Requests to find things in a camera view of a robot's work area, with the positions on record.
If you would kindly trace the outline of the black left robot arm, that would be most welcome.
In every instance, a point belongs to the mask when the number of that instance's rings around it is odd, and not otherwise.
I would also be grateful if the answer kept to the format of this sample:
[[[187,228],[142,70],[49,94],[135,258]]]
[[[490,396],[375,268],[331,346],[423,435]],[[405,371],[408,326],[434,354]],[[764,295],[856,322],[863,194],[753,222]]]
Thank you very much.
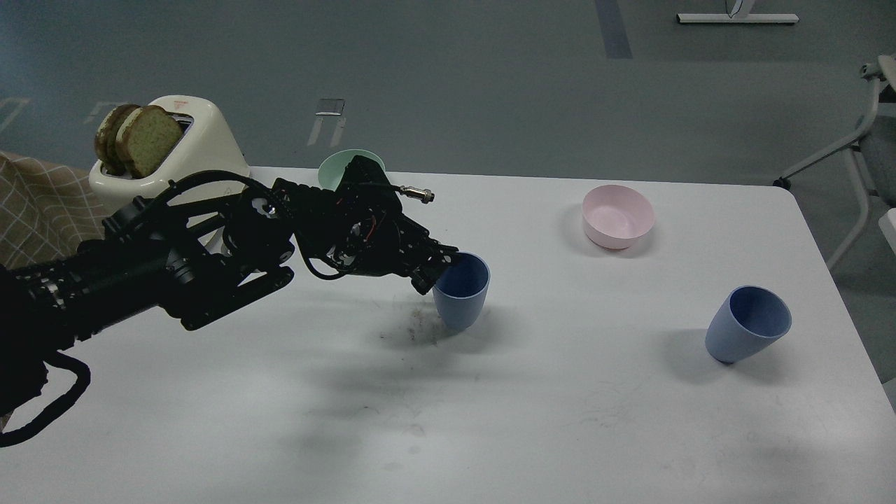
[[[51,367],[73,386],[2,446],[41,433],[76,404],[90,368],[65,351],[151,307],[186,330],[204,328],[285,287],[300,254],[315,277],[406,277],[420,294],[460,260],[403,213],[400,197],[429,190],[393,185],[374,160],[353,157],[334,190],[278,178],[272,186],[225,170],[170,181],[108,219],[104,236],[75,255],[2,269],[2,415],[41,395]]]

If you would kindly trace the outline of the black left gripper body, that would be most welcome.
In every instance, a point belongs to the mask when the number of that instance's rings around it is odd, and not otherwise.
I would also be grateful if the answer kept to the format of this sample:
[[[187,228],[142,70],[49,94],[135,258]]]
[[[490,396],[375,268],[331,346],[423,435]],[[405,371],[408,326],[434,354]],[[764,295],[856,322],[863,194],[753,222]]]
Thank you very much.
[[[308,197],[308,256],[334,270],[308,268],[321,279],[410,277],[423,264],[429,231],[403,213],[400,189],[368,157],[346,166],[336,190],[311,188]]]

